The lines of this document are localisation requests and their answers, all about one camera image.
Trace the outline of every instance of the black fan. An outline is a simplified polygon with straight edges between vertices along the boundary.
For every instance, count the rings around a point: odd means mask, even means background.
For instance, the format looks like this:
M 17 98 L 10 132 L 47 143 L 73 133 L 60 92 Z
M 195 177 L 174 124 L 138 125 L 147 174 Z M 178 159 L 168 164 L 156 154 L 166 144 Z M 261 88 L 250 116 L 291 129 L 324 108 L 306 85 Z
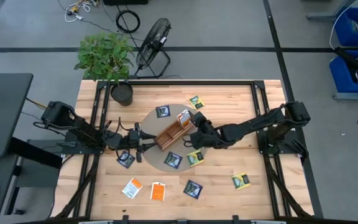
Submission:
M 150 29 L 136 57 L 136 64 L 138 66 L 137 71 L 135 72 L 136 78 L 158 78 L 161 77 L 162 74 L 165 72 L 165 69 L 167 69 L 168 65 L 171 63 L 171 58 L 164 51 L 163 45 L 167 40 L 167 35 L 170 29 L 171 23 L 168 19 L 165 18 L 159 19 Z M 139 72 L 139 70 L 150 66 L 153 59 L 160 51 L 168 59 L 168 62 L 161 71 L 161 73 L 159 75 L 154 76 L 138 77 L 136 74 Z

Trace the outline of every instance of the concrete floor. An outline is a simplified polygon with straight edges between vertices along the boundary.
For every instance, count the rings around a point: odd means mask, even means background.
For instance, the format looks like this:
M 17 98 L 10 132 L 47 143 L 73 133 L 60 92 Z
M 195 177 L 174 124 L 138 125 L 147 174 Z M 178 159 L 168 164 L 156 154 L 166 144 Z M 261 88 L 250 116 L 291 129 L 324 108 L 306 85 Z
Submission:
M 61 0 L 63 6 L 74 3 Z M 281 47 L 329 47 L 332 22 L 308 21 L 305 14 L 334 9 L 339 0 L 270 0 Z M 142 24 L 134 37 L 143 39 L 160 17 L 172 23 L 167 47 L 274 47 L 263 1 L 260 0 L 150 0 L 129 6 Z M 114 18 L 117 9 L 106 6 Z M 86 20 L 116 31 L 101 7 L 82 13 Z M 84 22 L 66 23 L 57 0 L 8 0 L 0 8 L 0 47 L 77 47 L 85 35 L 100 29 Z M 164 76 L 182 78 L 282 79 L 274 52 L 168 52 L 172 63 Z M 296 100 L 312 117 L 304 128 L 319 200 L 325 218 L 358 220 L 358 101 L 335 101 L 329 70 L 332 53 L 284 53 Z M 34 80 L 29 98 L 48 103 L 60 100 L 75 105 L 81 71 L 73 69 L 74 52 L 0 53 L 0 73 L 29 72 Z M 157 57 L 152 64 L 159 70 Z M 40 116 L 30 104 L 23 111 Z M 14 135 L 20 139 L 58 139 L 34 128 L 33 118 L 22 115 Z M 37 217 L 4 217 L 3 223 L 32 221 Z

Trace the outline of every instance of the round tray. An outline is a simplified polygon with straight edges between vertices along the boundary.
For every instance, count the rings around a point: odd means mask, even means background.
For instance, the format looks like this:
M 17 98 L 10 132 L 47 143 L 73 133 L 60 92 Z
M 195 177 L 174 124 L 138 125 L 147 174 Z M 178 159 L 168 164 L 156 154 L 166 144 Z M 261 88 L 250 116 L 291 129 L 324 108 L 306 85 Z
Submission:
M 171 116 L 164 118 L 157 118 L 157 114 L 155 109 L 152 110 L 143 120 L 140 128 L 143 132 L 147 134 L 153 134 L 155 136 L 159 135 L 165 128 L 170 126 L 177 119 L 177 115 L 180 114 L 184 110 L 188 110 L 193 114 L 196 111 L 193 108 L 190 108 L 185 105 L 169 105 Z M 193 133 L 197 131 L 196 127 L 192 127 L 187 134 Z M 152 140 L 145 140 L 144 143 L 150 143 Z M 172 146 L 170 146 L 165 151 L 161 151 L 158 146 L 151 147 L 144 153 L 144 159 L 154 166 L 155 168 L 165 171 L 165 172 L 181 172 L 190 169 L 190 164 L 187 160 L 186 155 L 195 151 L 196 149 L 192 147 L 185 147 L 183 145 L 183 140 L 180 138 L 177 142 L 175 142 Z M 203 156 L 206 154 L 207 149 L 200 149 Z M 182 156 L 182 160 L 180 162 L 179 168 L 175 169 L 164 163 L 165 158 L 167 157 L 169 152 L 173 152 Z

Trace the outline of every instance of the wooden table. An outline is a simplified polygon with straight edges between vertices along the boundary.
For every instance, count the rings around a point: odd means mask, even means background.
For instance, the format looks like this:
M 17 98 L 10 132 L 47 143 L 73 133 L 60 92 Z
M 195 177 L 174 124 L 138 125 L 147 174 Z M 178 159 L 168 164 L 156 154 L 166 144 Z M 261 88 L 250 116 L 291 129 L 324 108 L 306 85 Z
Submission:
M 265 80 L 265 86 L 270 108 L 285 102 L 280 80 Z M 241 123 L 255 117 L 249 86 L 137 85 L 133 88 L 134 101 L 130 106 L 123 107 L 109 100 L 106 121 L 112 120 L 110 130 L 116 129 L 119 116 L 124 127 L 133 128 L 135 122 L 141 123 L 156 106 L 170 103 L 190 106 L 188 99 L 195 95 L 205 102 L 206 106 L 200 111 L 214 126 Z M 95 82 L 84 80 L 78 94 L 76 113 L 88 122 L 95 89 Z M 101 94 L 99 108 L 102 108 L 103 96 L 104 93 Z M 99 124 L 100 115 L 101 109 L 96 124 Z M 74 156 L 62 168 L 52 215 L 57 214 L 75 192 L 82 157 Z M 308 213 L 313 214 L 301 161 L 294 154 L 283 154 L 280 158 L 289 191 Z M 129 215 L 131 220 L 230 220 L 233 215 L 245 220 L 273 218 L 264 161 L 259 154 L 255 133 L 246 135 L 228 150 L 209 149 L 204 163 L 184 172 L 163 172 L 152 167 L 145 159 L 142 163 L 134 162 L 126 169 L 116 159 L 115 152 L 108 149 L 101 156 L 91 219 L 120 220 L 123 215 Z M 252 185 L 235 190 L 231 176 L 241 172 L 247 172 Z M 133 177 L 144 187 L 135 199 L 129 199 L 121 190 Z M 204 187 L 198 200 L 183 193 L 189 179 Z M 167 185 L 164 202 L 150 199 L 151 184 L 157 181 Z M 276 193 L 280 214 L 284 215 L 277 188 Z M 80 214 L 83 214 L 84 207 L 83 200 Z

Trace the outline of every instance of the blue plastic crate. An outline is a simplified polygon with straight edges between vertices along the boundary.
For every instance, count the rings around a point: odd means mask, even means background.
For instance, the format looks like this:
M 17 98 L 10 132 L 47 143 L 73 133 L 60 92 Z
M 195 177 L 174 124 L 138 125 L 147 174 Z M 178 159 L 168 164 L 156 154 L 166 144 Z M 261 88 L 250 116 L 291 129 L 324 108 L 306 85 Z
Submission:
M 351 21 L 358 22 L 358 8 L 348 9 L 336 22 L 335 30 L 343 46 L 358 46 L 358 33 L 353 31 Z
M 358 58 L 358 50 L 348 50 L 346 52 Z M 336 90 L 339 93 L 358 93 L 358 84 L 353 82 L 346 62 L 341 57 L 336 57 L 329 64 L 329 68 L 335 81 Z

